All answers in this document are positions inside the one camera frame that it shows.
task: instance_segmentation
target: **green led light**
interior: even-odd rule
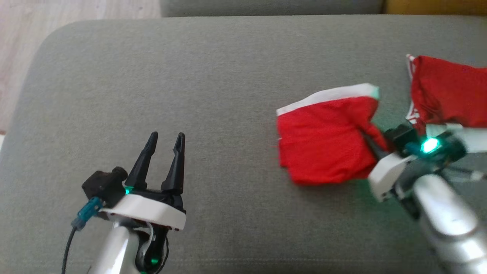
[[[129,194],[130,191],[132,191],[132,189],[133,189],[133,186],[126,186],[125,187],[125,195]]]
[[[421,144],[421,151],[423,153],[431,153],[440,147],[440,141],[436,138],[429,138]]]

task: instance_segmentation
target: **folded red cloth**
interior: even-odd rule
[[[425,133],[425,124],[487,127],[487,68],[427,56],[418,56],[413,64],[411,98],[420,133]]]
[[[277,110],[281,166],[293,182],[320,185],[368,176],[376,159],[362,133],[386,147],[370,122],[378,95],[371,84],[339,87]]]

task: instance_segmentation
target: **gray ottoman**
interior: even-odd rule
[[[166,176],[186,134],[187,226],[164,273],[431,273],[433,258],[394,201],[366,181],[298,187],[279,167],[275,110],[370,82],[374,122],[404,120],[405,54],[487,64],[487,19],[292,16],[89,21],[43,43],[0,155],[0,272],[59,273],[70,222],[95,170],[130,169],[159,132],[148,176]],[[460,162],[487,171],[485,155]],[[459,186],[482,218],[487,184]],[[84,274],[111,224],[91,220],[68,273]]]

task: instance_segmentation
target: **gray fabric surface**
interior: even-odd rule
[[[380,14],[383,0],[160,0],[163,17]]]
[[[0,272],[59,273],[70,222],[95,170],[130,169],[156,130],[157,188],[187,136],[187,226],[169,234],[164,273],[430,273],[418,228],[366,181],[297,187],[279,167],[275,110],[369,82],[374,121],[408,110],[405,54],[487,64],[487,19],[294,16],[88,21],[42,44],[0,154]],[[463,165],[487,171],[486,155]],[[459,187],[487,216],[485,182]],[[75,235],[86,273],[110,224]]]

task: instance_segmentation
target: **wooden floor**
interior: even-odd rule
[[[0,134],[32,58],[54,30],[75,21],[160,18],[159,0],[0,0]]]

